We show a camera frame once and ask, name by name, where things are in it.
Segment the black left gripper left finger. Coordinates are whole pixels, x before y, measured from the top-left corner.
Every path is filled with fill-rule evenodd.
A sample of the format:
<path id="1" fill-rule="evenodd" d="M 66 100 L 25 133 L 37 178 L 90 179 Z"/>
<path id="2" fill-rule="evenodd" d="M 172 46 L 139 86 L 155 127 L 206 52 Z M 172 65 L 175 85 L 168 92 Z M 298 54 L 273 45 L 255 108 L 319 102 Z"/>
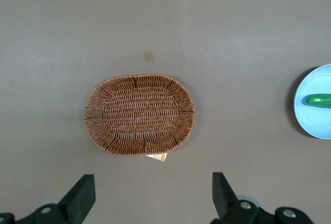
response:
<path id="1" fill-rule="evenodd" d="M 95 177 L 85 174 L 58 203 L 45 204 L 20 220 L 1 213 L 1 223 L 83 223 L 95 201 Z"/>

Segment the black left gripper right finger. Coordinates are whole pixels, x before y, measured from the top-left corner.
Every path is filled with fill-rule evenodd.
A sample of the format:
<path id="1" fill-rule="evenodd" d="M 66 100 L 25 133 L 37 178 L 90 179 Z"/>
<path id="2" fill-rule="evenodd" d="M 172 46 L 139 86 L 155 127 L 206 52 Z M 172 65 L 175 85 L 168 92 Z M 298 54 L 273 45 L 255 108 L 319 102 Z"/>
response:
<path id="1" fill-rule="evenodd" d="M 213 173 L 212 195 L 218 214 L 212 223 L 313 223 L 296 208 L 279 207 L 270 214 L 249 198 L 239 199 L 222 172 Z"/>

